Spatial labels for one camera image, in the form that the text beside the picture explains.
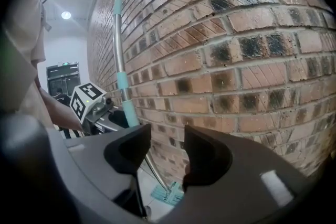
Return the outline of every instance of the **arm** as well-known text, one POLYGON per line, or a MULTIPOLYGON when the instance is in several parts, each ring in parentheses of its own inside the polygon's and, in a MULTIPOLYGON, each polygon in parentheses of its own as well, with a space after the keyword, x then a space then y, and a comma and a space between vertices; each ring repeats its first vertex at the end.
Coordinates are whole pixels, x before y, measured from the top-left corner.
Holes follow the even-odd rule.
MULTIPOLYGON (((32 61, 31 64, 37 68, 37 62, 38 61, 32 61)), ((72 112, 71 108, 61 104, 51 97, 45 90, 43 90, 41 88, 38 76, 35 78, 35 83, 42 96, 44 104, 47 107, 53 124, 67 129, 82 131, 82 126, 75 114, 72 112)))

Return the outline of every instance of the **metal pole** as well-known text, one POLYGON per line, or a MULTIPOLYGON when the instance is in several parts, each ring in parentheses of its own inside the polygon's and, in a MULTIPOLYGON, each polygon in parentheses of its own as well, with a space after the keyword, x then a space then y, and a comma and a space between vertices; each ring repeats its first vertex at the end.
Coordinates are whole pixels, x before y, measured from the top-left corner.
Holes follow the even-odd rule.
MULTIPOLYGON (((114 43, 114 61, 115 67, 118 72, 125 72, 125 63, 122 53, 122 41, 121 41, 121 15, 114 14, 113 16, 113 43, 114 43)), ((129 95, 129 88, 121 89, 121 99, 122 101, 129 101, 132 100, 131 96, 129 95)), ((158 168, 155 165, 155 162, 148 152, 145 157, 145 161, 148 164, 150 170, 153 172, 156 179, 159 181, 160 185, 166 192, 169 192, 169 187, 160 175, 158 168)))

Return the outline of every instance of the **ceiling light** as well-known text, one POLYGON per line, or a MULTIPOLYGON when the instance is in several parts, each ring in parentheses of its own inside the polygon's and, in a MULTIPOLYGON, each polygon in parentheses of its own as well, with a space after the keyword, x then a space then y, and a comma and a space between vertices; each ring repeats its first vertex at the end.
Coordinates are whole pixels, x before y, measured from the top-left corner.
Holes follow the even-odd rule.
POLYGON ((62 18, 64 20, 68 20, 68 19, 71 18, 71 13, 69 13, 69 12, 62 12, 61 16, 62 16, 62 18))

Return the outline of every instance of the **wall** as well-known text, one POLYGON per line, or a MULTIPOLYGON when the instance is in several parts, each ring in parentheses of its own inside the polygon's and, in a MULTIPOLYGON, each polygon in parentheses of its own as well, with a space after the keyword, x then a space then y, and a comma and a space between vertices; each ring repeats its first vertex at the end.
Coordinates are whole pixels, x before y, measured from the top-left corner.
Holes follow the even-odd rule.
POLYGON ((79 62, 81 83, 89 82, 86 31, 75 21, 50 22, 52 29, 45 32, 46 61, 38 64, 41 87, 48 91, 46 68, 58 62, 79 62))
MULTIPOLYGON (((120 102, 112 5, 97 0, 89 72, 120 102)), ((336 24, 323 0, 123 0, 122 22, 137 114, 168 180, 184 175, 185 124, 262 143, 306 175, 334 146, 336 24)))

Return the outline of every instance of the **mop head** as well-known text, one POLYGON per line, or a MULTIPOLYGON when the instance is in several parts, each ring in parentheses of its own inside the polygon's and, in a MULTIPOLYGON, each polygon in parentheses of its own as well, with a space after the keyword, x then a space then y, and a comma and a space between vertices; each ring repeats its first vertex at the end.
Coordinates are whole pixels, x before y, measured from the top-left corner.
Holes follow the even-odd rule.
POLYGON ((165 202, 166 204, 175 206, 183 197, 183 192, 180 191, 180 184, 173 182, 170 186, 170 193, 167 193, 161 185, 157 185, 151 196, 154 199, 165 202))

